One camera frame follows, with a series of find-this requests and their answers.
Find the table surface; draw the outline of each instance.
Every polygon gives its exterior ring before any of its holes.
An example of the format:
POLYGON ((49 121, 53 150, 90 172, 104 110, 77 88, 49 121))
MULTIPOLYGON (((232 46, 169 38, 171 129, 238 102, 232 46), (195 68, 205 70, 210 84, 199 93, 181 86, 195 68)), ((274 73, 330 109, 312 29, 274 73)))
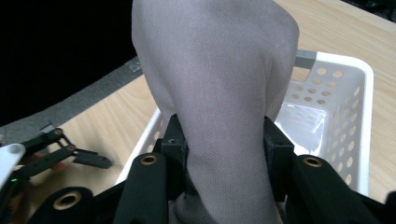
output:
MULTIPOLYGON (((396 189, 396 24, 336 0, 277 0, 300 27, 299 49, 359 58, 375 73, 370 197, 384 202, 396 189)), ((110 158, 106 170, 68 161, 65 172, 34 179, 32 206, 54 191, 82 186, 98 194, 114 185, 156 105, 144 77, 112 93, 61 126, 78 147, 110 158)))

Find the white object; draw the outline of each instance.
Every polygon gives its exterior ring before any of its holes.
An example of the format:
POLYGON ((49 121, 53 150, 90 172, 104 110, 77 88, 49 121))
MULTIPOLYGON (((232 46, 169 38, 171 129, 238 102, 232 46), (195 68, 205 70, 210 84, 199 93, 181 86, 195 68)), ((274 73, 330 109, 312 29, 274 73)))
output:
POLYGON ((0 147, 0 189, 6 184, 24 152, 25 147, 21 144, 0 147))
MULTIPOLYGON (((276 125, 297 155, 321 157, 353 190, 368 195, 372 68, 356 58, 306 50, 298 50, 295 67, 309 72, 291 80, 276 125)), ((127 177, 136 156, 152 149, 161 122, 157 108, 117 183, 127 177)))

